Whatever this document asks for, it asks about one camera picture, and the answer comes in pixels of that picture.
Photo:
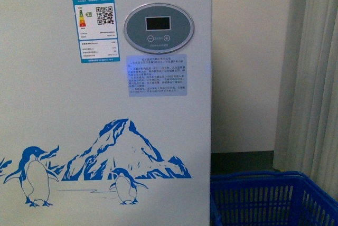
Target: digital control panel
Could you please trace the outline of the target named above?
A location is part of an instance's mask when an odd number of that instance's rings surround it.
[[[187,44],[194,33],[194,23],[189,14],[177,6],[153,3],[137,8],[127,17],[124,33],[134,48],[164,54]]]

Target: white wall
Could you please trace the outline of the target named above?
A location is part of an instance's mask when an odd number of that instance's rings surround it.
[[[289,5],[213,0],[213,153],[274,150]]]

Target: china energy label sticker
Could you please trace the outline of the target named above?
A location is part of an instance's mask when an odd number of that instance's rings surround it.
[[[119,61],[114,0],[73,0],[81,62]]]

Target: basket handle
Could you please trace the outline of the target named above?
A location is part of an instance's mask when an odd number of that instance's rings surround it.
[[[262,176],[301,176],[307,177],[304,173],[297,171],[289,171],[289,172],[273,172],[273,171],[252,171],[252,172],[236,172],[226,175],[213,175],[211,176],[212,181],[217,180],[230,180],[233,178],[241,178],[241,177],[262,177]]]

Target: penguin graphic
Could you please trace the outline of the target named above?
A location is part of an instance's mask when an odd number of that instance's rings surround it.
[[[141,186],[146,189],[148,187],[144,184],[136,182],[126,169],[116,168],[112,171],[114,173],[115,182],[110,186],[110,190],[116,188],[117,195],[122,201],[121,205],[136,204],[137,187]]]
[[[22,158],[19,162],[18,169],[7,175],[4,184],[13,179],[18,178],[23,193],[26,196],[26,204],[30,206],[39,206],[36,201],[42,201],[43,206],[53,205],[48,203],[50,194],[49,179],[56,181],[58,177],[52,171],[46,169],[39,161],[39,156],[46,153],[39,147],[28,147],[22,153]]]

